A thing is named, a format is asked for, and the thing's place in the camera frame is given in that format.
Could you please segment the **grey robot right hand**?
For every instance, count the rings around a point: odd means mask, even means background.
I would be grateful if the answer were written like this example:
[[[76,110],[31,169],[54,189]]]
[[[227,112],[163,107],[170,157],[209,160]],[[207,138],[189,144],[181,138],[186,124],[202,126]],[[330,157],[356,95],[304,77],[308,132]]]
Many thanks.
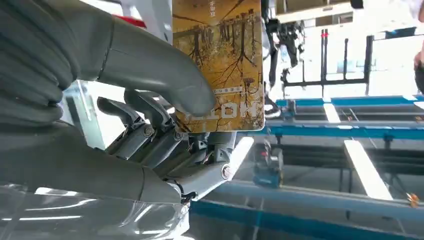
[[[98,108],[125,131],[105,150],[62,120],[76,80],[124,88]],[[182,122],[155,92],[194,117],[216,103],[183,52],[79,0],[0,3],[0,237],[3,240],[173,240],[189,209],[229,181],[234,132],[195,134],[194,153],[171,153]]]

